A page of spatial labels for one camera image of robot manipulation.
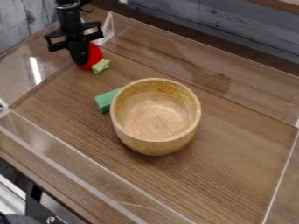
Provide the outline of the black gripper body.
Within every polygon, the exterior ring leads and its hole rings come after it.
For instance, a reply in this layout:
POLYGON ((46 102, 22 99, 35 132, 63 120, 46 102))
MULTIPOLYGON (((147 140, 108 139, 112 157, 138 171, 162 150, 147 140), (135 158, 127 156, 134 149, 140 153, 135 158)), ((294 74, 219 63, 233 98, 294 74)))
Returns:
POLYGON ((60 28, 44 36, 51 52, 62 49, 68 50, 68 43, 71 41, 86 39, 90 42, 104 37, 99 21, 80 21, 80 0, 56 0, 56 11, 60 28), (95 31, 91 34, 86 34, 84 31, 90 28, 95 28, 95 31))

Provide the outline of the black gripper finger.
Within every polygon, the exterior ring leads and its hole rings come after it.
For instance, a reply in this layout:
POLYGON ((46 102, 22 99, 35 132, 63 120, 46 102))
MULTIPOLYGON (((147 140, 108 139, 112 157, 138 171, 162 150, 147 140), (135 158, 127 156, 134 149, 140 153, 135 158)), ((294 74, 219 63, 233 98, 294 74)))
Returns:
POLYGON ((75 63, 82 66, 90 59, 90 42, 86 39, 71 41, 68 43, 70 55, 75 63))

